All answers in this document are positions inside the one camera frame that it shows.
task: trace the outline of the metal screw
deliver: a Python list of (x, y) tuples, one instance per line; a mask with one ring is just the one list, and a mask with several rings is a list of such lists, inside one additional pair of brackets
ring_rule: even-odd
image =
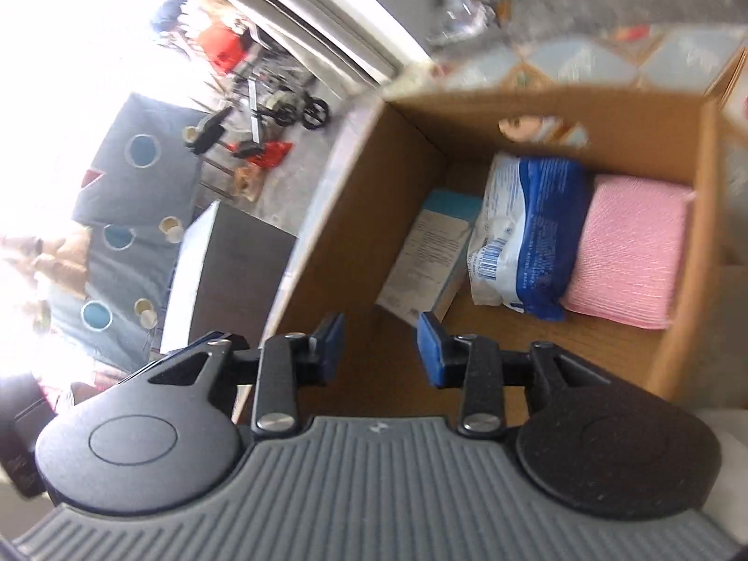
[(296, 425), (296, 420), (289, 414), (265, 414), (257, 420), (257, 425), (267, 432), (285, 432)]
[(462, 425), (470, 432), (493, 432), (501, 426), (501, 419), (491, 414), (471, 414)]

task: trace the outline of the cardboard flap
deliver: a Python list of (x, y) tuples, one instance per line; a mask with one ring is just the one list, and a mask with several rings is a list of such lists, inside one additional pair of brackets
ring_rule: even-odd
[[(693, 185), (701, 110), (686, 93), (566, 86), (543, 92), (499, 89), (419, 95), (393, 102), (448, 158), (490, 160), (499, 149), (567, 155), (599, 173), (636, 175)], [(498, 129), (502, 119), (556, 116), (579, 123), (589, 148), (518, 145)]]
[(723, 155), (719, 150), (719, 111), (717, 103), (702, 108), (702, 123), (697, 144), (697, 171), (694, 180), (696, 198), (686, 239), (681, 287), (670, 329), (652, 361), (645, 388), (674, 399), (684, 380), (717, 293), (717, 266), (723, 251)]

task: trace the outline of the blue plastic package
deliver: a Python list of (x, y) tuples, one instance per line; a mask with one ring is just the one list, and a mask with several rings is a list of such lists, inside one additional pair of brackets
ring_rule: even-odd
[(474, 303), (563, 319), (590, 200), (591, 175), (574, 160), (497, 155), (467, 249)]

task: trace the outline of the barcode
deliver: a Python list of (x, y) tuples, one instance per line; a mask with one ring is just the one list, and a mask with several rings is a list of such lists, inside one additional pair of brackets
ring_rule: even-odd
[(501, 251), (505, 246), (506, 240), (497, 238), (480, 250), (478, 277), (488, 279), (489, 281), (496, 280), (496, 265), (499, 262)]

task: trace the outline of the black wheel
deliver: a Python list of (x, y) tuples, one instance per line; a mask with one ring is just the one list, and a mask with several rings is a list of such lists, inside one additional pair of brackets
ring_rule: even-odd
[(330, 106), (322, 99), (307, 99), (302, 111), (302, 125), (305, 129), (317, 130), (324, 127), (330, 118)]
[(283, 103), (273, 110), (273, 119), (278, 126), (292, 126), (296, 123), (296, 108), (293, 104)]

